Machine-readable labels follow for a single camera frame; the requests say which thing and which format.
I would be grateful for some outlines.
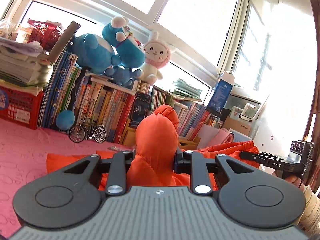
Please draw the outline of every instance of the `quilted sleeve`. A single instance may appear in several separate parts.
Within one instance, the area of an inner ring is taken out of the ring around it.
[[[301,216],[299,226],[308,236],[320,233],[320,199],[312,192],[310,186],[305,186],[306,209]]]

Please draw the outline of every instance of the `orange fabric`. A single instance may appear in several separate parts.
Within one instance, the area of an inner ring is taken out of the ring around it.
[[[127,172],[127,186],[189,186],[188,174],[175,174],[172,170],[173,158],[178,147],[176,132],[179,123],[178,116],[169,105],[158,107],[155,112],[141,121],[136,130],[136,155]],[[224,153],[241,160],[239,153],[249,151],[259,153],[253,141],[230,142],[198,150],[205,158],[215,158],[216,154]],[[102,159],[111,158],[113,152],[97,151]],[[48,154],[47,172],[60,169],[84,156],[61,156]],[[259,164],[253,161],[241,160],[256,168]],[[108,175],[103,174],[99,189],[106,186]],[[213,174],[209,174],[212,187],[217,189]]]

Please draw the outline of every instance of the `red plastic crate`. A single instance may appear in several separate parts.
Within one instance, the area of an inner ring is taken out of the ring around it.
[[[42,91],[34,96],[0,86],[0,118],[36,130],[43,95]]]
[[[41,47],[50,51],[62,35],[62,30],[54,24],[34,21],[29,19],[28,23],[33,25],[32,33],[28,43],[38,41]]]

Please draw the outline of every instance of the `pink tablecloth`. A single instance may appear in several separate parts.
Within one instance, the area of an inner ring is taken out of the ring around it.
[[[0,234],[9,237],[20,225],[12,208],[14,193],[46,174],[47,153],[87,155],[115,144],[93,140],[73,143],[50,129],[31,130],[0,119]]]

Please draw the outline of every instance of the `blue stuffed animal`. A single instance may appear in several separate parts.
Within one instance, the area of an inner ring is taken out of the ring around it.
[[[130,28],[127,26],[128,19],[116,16],[102,30],[103,38],[116,48],[121,59],[121,66],[112,70],[107,69],[105,74],[112,76],[114,83],[120,86],[129,86],[131,78],[138,78],[142,75],[140,69],[131,71],[132,68],[139,68],[146,58],[142,44],[133,36]]]
[[[120,56],[115,55],[110,44],[95,34],[83,34],[76,38],[72,53],[78,55],[77,64],[80,67],[89,67],[95,74],[102,74],[106,69],[113,73],[115,70],[112,67],[121,63]]]

